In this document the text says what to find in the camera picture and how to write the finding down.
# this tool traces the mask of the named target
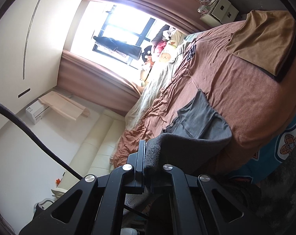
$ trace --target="black metal bracket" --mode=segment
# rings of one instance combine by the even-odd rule
[[[207,199],[220,235],[274,234],[268,225],[243,206],[209,175],[200,175],[197,183]]]
[[[126,193],[144,192],[145,146],[140,141],[138,152],[129,155],[127,164],[109,175],[85,176],[34,217],[20,235],[120,234]],[[175,235],[274,234],[208,175],[186,175],[166,164],[160,174],[150,177],[147,186],[153,193],[169,194]]]

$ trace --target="black cable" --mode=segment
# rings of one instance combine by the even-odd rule
[[[138,216],[140,216],[140,217],[142,217],[142,218],[144,218],[144,219],[147,219],[147,220],[150,219],[149,216],[147,216],[147,215],[145,215],[145,214],[143,214],[143,213],[141,213],[141,212],[139,212],[139,211],[137,211],[137,210],[134,210],[133,208],[131,208],[131,207],[125,205],[125,204],[124,204],[124,208],[127,209],[127,210],[130,211],[130,212],[135,213],[136,215],[138,215]]]
[[[201,40],[201,39],[198,39],[198,40],[196,40],[196,41],[193,40],[190,44],[192,44],[192,43],[194,42],[193,45],[192,45],[192,46],[194,46],[195,43],[196,43],[197,41],[199,41],[199,40]],[[190,49],[191,49],[191,48],[189,48],[188,51],[184,51],[184,52],[178,54],[178,55],[175,57],[175,59],[174,59],[174,64],[175,64],[175,61],[176,61],[176,59],[178,58],[179,55],[181,55],[181,54],[183,54],[183,53],[186,53],[186,52],[190,52]],[[188,60],[188,65],[186,66],[186,68],[185,68],[184,72],[182,73],[182,75],[185,73],[185,71],[186,71],[187,68],[189,67],[189,65],[190,65],[190,61],[191,61],[192,57]],[[171,73],[171,83],[172,83],[172,84],[173,84],[173,69],[174,69],[174,64],[173,64],[172,73]]]
[[[186,53],[186,52],[188,52],[188,51],[184,51],[184,52],[178,54],[178,55],[175,57],[175,59],[174,59],[174,63],[173,63],[173,67],[172,67],[172,72],[171,72],[171,82],[172,82],[172,83],[173,83],[173,70],[174,70],[174,65],[175,65],[176,59],[178,58],[179,55],[184,54],[184,53]]]
[[[79,175],[76,171],[74,171],[71,167],[69,167],[65,162],[63,162],[59,157],[57,157],[50,149],[48,149],[41,140],[29,129],[26,124],[20,120],[13,112],[11,112],[8,108],[0,104],[0,114],[4,117],[8,118],[15,125],[17,125],[20,129],[24,131],[28,135],[29,138],[33,140],[34,143],[38,145],[48,156],[50,156],[54,161],[56,161],[59,165],[61,165],[64,169],[66,169],[73,176],[81,180],[83,177]]]

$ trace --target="brown bedsheet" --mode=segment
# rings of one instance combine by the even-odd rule
[[[230,34],[244,24],[229,23],[201,33],[196,53],[178,67],[173,83],[155,99],[138,126],[121,136],[113,163],[123,165],[138,150],[140,139],[158,136],[201,89],[209,104],[232,130],[231,142],[201,172],[224,174],[245,164],[262,146],[280,134],[296,114],[296,57],[277,83],[253,64],[225,51]],[[188,154],[182,149],[182,158]]]

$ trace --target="brown blanket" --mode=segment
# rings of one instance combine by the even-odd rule
[[[225,50],[277,76],[294,41],[296,22],[288,11],[251,11],[231,34]]]
[[[194,56],[185,55],[173,83],[155,99],[139,125],[125,131],[114,156],[115,167],[136,152],[140,139],[158,136],[201,89],[209,104],[225,118],[232,140],[218,156],[202,166],[202,172],[223,174],[245,164],[262,146],[280,134],[296,113],[296,57],[281,83],[253,64],[225,51],[230,34],[244,22],[225,24],[201,33],[192,44]],[[182,149],[182,158],[188,155]]]

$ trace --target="white sofa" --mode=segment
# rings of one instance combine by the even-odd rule
[[[94,174],[97,177],[109,174],[113,170],[110,156],[124,130],[124,117],[105,109],[69,166],[82,177],[87,174]],[[66,171],[61,182],[52,189],[52,192],[59,198],[77,182],[78,179]]]

